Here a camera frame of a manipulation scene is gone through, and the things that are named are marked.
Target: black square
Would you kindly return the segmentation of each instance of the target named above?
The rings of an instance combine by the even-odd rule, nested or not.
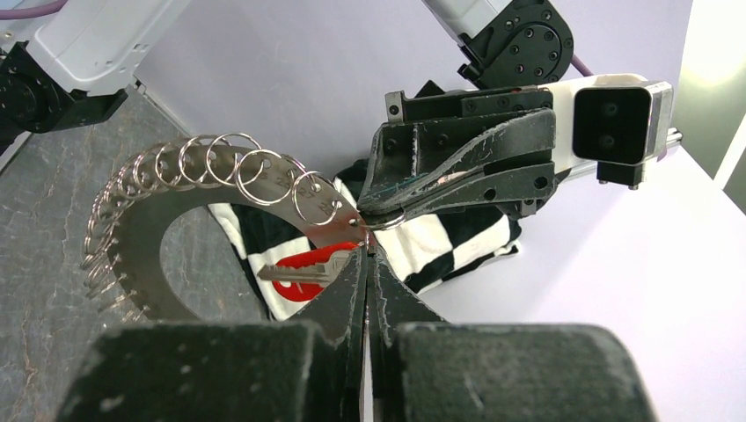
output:
[[[575,94],[573,152],[580,158],[636,165],[647,151],[652,98],[643,88],[588,88]]]

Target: black camera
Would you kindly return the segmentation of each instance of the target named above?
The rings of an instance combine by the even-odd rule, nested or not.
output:
[[[574,154],[599,163],[599,180],[639,184],[644,163],[666,148],[671,85],[594,86],[578,91],[574,102]]]

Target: cable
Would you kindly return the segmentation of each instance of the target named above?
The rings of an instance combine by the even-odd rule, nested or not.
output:
[[[577,55],[573,55],[572,63],[573,66],[578,69],[579,72],[581,72],[581,75],[583,77],[593,76],[593,72],[588,69],[588,66],[586,66],[585,63],[583,63]]]
[[[0,10],[0,20],[33,19],[57,13],[68,0],[54,0],[49,4],[28,9],[6,9]]]

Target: metal key holder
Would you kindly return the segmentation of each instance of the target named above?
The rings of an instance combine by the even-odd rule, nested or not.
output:
[[[234,146],[234,138],[254,148]],[[199,319],[165,278],[160,245],[186,211],[223,202],[276,215],[317,247],[366,240],[357,210],[329,179],[249,135],[159,143],[129,158],[93,202],[81,267],[89,270],[87,296],[102,298],[99,312],[132,302],[124,321]]]

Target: white wall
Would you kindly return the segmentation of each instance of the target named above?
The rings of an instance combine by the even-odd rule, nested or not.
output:
[[[596,73],[678,81],[691,0],[553,3]],[[333,173],[367,154],[386,92],[469,86],[463,62],[421,0],[193,0],[136,75],[193,133],[246,131]]]

